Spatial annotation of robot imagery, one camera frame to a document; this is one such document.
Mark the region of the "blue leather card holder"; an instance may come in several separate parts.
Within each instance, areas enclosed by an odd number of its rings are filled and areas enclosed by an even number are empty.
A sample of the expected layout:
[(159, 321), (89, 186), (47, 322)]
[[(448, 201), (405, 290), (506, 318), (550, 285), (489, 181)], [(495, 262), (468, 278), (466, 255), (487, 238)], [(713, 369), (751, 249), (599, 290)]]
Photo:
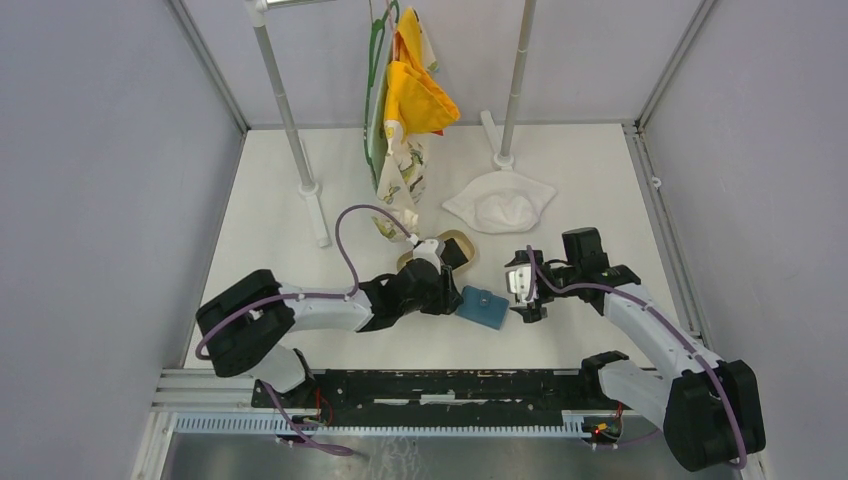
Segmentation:
[(493, 330), (502, 328), (510, 307), (508, 299), (470, 285), (463, 288), (461, 295), (457, 316)]

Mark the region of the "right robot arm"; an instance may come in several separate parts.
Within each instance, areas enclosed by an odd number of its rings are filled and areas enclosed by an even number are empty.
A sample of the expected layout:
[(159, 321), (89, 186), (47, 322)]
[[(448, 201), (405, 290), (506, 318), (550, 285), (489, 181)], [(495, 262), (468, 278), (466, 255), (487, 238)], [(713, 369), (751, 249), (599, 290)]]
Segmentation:
[(726, 361), (673, 323), (640, 277), (613, 265), (594, 227), (562, 235), (565, 259), (546, 261), (526, 247), (506, 264), (513, 311), (527, 323), (546, 316), (546, 304), (578, 298), (622, 331), (653, 365), (648, 372), (625, 354), (585, 359), (580, 400), (602, 408), (614, 400), (653, 424), (677, 462), (696, 472), (718, 464), (737, 470), (766, 446), (758, 381), (742, 360)]

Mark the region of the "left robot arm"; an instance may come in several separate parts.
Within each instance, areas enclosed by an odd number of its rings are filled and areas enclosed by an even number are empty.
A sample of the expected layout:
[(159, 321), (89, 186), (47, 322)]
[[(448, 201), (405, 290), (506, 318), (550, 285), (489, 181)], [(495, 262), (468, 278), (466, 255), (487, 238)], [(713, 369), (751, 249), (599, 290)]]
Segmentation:
[(281, 345), (291, 332), (375, 332), (419, 312), (450, 315), (462, 304), (453, 271), (423, 259), (357, 284), (353, 292), (307, 292), (260, 269), (208, 301), (195, 314), (202, 334), (195, 355), (221, 378), (248, 375), (290, 407), (306, 405), (314, 381), (302, 352)]

